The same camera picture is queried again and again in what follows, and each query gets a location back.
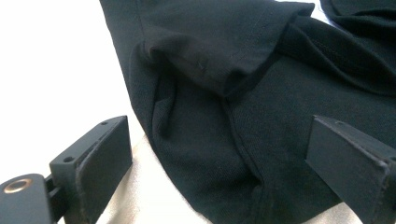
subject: white surface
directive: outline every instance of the white surface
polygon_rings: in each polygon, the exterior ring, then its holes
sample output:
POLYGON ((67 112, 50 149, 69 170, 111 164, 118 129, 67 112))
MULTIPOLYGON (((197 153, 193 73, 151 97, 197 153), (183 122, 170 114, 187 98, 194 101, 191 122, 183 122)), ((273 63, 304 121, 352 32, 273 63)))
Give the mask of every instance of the white surface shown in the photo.
POLYGON ((320 5, 320 0, 276 0, 277 2, 301 2, 301 3, 314 3, 315 4, 315 9, 312 12, 311 17, 315 18, 319 21, 326 22, 330 25, 333 25, 332 22, 326 17, 324 14, 323 9, 321 8, 320 5))
MULTIPOLYGON (((325 18, 318 10, 314 17, 325 18)), ((49 175, 48 164, 60 152, 98 122, 120 115, 129 117, 134 146, 144 133, 98 0, 0 0, 0 183, 49 175)), ((347 211, 343 205, 333 210, 347 211)), ((337 220, 345 219, 326 213, 315 223, 337 220)), ((134 169, 99 223, 168 222, 207 223, 189 208, 144 139, 134 148, 134 169)))
POLYGON ((130 106, 98 0, 0 0, 0 182, 49 162, 130 106))

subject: gold metal ring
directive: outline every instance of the gold metal ring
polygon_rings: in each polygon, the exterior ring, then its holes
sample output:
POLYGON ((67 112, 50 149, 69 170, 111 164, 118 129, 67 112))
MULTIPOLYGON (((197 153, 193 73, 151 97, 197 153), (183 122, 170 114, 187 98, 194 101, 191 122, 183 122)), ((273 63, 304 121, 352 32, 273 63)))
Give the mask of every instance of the gold metal ring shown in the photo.
POLYGON ((32 179, 26 178, 26 179, 20 179, 16 180, 9 185, 6 186, 4 189, 4 193, 16 193, 21 190, 29 188, 29 186, 32 184, 32 179))

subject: black bracket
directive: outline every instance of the black bracket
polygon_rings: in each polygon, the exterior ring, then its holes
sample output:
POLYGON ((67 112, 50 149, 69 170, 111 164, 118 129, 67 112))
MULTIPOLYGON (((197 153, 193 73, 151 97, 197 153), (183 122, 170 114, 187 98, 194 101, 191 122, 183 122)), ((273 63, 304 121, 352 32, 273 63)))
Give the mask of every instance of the black bracket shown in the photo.
POLYGON ((342 121, 315 116, 306 162, 363 223, 395 223, 396 149, 342 121))
POLYGON ((22 175, 0 186, 0 223, 95 223, 129 167, 126 116, 96 125, 50 164, 51 175, 22 175))

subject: black sweatshirt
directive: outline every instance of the black sweatshirt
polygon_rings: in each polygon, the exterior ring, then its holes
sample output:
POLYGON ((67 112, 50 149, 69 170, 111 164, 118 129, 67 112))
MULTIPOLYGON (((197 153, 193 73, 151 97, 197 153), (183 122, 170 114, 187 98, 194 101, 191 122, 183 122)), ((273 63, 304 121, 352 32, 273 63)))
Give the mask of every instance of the black sweatshirt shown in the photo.
POLYGON ((101 0, 163 168, 214 223, 301 223, 340 203, 305 163, 313 115, 396 147, 393 0, 101 0))

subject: white background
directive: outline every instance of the white background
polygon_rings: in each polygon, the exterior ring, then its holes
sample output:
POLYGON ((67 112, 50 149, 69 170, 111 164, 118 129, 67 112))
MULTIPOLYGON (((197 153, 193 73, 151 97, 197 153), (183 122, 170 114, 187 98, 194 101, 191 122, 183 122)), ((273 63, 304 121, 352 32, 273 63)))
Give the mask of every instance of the white background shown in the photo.
POLYGON ((104 119, 135 119, 99 0, 0 0, 0 183, 49 163, 104 119))

